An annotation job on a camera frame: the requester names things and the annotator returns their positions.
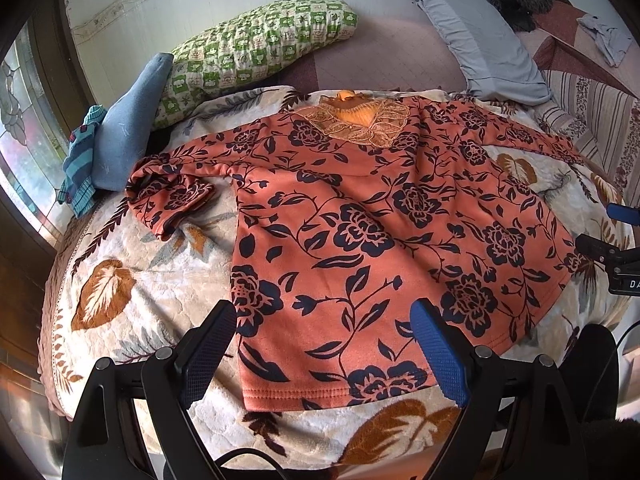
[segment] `blue gripper pad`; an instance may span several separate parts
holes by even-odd
[[[464,408],[470,395],[466,387],[465,367],[442,333],[441,327],[446,327],[446,323],[442,318],[434,320],[428,312],[428,307],[425,308],[420,300],[413,302],[409,311],[409,322],[442,393],[459,408]]]
[[[236,310],[233,304],[220,301],[214,310],[194,336],[195,348],[184,366],[184,387],[180,393],[180,404],[185,410],[192,402],[204,397],[236,333]]]
[[[617,220],[618,222],[640,225],[640,210],[635,207],[610,203],[607,205],[607,215],[612,220]]]

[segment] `green patterned pillow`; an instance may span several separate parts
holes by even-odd
[[[244,12],[177,46],[153,129],[200,103],[235,92],[299,57],[353,35],[358,17],[342,0],[280,0]]]

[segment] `stained glass window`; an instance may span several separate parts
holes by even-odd
[[[73,213],[56,202],[68,140],[36,71],[26,27],[0,63],[0,186],[51,245]]]

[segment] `black cable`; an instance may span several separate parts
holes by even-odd
[[[278,464],[273,458],[271,458],[266,453],[261,452],[259,449],[251,449],[250,447],[239,447],[238,449],[234,449],[233,451],[225,453],[223,456],[216,460],[216,465],[218,467],[222,467],[232,458],[245,454],[259,456],[261,459],[268,462],[278,472],[278,474],[282,477],[282,480],[289,480],[286,473],[284,472],[284,469],[281,468],[280,464]]]
[[[586,407],[584,409],[584,413],[582,414],[582,420],[580,421],[581,424],[584,423],[584,419],[587,418],[587,414],[589,413],[589,408],[591,407],[591,403],[593,402],[593,397],[595,397],[595,395],[596,395],[596,391],[598,389],[598,386],[600,386],[600,383],[602,382],[602,379],[604,378],[604,374],[607,372],[607,369],[609,368],[609,365],[611,364],[611,360],[613,359],[613,356],[614,355],[615,356],[618,355],[618,349],[620,348],[620,345],[622,344],[622,342],[625,340],[625,337],[628,336],[629,332],[631,332],[637,326],[640,326],[640,321],[636,321],[629,328],[627,328],[625,330],[625,333],[623,333],[622,337],[616,343],[616,349],[613,352],[611,352],[611,355],[609,356],[609,360],[607,360],[607,364],[602,369],[602,373],[600,374],[600,377],[596,381],[596,385],[593,387],[593,390],[591,391],[591,395],[589,396],[589,400],[587,401],[587,405],[586,405]]]

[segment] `blue plaid cloth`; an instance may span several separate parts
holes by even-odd
[[[95,188],[91,182],[94,164],[94,135],[107,110],[97,105],[89,108],[82,122],[69,137],[69,154],[62,163],[65,181],[58,191],[58,203],[69,204],[76,218],[87,213],[95,204]]]

